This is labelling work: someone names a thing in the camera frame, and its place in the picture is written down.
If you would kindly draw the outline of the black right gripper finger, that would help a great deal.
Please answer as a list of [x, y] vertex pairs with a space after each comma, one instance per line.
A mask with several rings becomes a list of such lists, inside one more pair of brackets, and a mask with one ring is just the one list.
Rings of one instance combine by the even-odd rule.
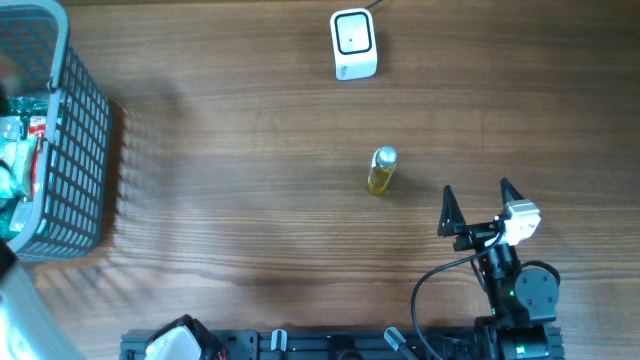
[[501, 189], [502, 202], [504, 204], [507, 204], [512, 201], [520, 201], [524, 199], [524, 196], [516, 190], [516, 188], [507, 178], [501, 179], [500, 189]]
[[443, 205], [437, 235], [451, 237], [466, 232], [466, 221], [450, 185], [443, 188]]

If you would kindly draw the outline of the yellow dish soap bottle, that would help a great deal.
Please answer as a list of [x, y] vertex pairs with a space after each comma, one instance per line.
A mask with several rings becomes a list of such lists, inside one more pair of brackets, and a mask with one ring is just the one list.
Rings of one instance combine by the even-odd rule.
[[397, 151], [391, 146], [383, 146], [373, 154], [367, 179], [368, 189], [372, 194], [381, 196], [386, 192], [397, 161]]

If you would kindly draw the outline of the teal wet wipes pack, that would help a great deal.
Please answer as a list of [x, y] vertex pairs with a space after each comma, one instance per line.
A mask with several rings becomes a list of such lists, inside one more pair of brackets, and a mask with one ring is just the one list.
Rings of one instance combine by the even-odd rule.
[[36, 139], [1, 139], [1, 197], [11, 199], [32, 196]]

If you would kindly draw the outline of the red white tissue box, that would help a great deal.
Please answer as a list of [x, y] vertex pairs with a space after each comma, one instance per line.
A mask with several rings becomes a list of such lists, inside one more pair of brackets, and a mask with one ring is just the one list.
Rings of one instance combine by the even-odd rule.
[[33, 162], [31, 168], [31, 195], [34, 195], [37, 186], [37, 165], [38, 158], [42, 153], [43, 141], [45, 139], [47, 129], [47, 117], [45, 115], [33, 115], [29, 119], [28, 138], [33, 140], [35, 148], [33, 152]]

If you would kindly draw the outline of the green gloves package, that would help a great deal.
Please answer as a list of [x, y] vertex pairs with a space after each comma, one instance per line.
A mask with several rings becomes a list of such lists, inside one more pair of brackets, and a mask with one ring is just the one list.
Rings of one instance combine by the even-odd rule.
[[[29, 119], [33, 115], [47, 117], [46, 100], [18, 97], [9, 98], [6, 107], [1, 110], [1, 139], [9, 141], [28, 138]], [[26, 226], [33, 208], [33, 197], [1, 197], [1, 239], [9, 242]]]

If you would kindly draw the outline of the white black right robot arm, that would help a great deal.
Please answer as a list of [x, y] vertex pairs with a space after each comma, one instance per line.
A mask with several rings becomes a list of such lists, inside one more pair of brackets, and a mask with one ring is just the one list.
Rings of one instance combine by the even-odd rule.
[[448, 349], [468, 359], [553, 359], [562, 351], [550, 324], [557, 318], [561, 277], [542, 261], [522, 262], [516, 246], [531, 238], [541, 223], [540, 210], [511, 182], [500, 181], [503, 208], [493, 220], [466, 222], [447, 185], [437, 234], [453, 237], [456, 252], [471, 251], [490, 316], [449, 339]]

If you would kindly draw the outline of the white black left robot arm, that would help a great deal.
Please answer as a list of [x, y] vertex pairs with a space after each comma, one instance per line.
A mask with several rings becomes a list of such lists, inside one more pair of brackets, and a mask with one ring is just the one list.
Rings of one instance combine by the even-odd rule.
[[[83, 359], [57, 325], [15, 253], [1, 244], [1, 357]], [[224, 359], [225, 347], [197, 319], [184, 315], [143, 343], [145, 360]]]

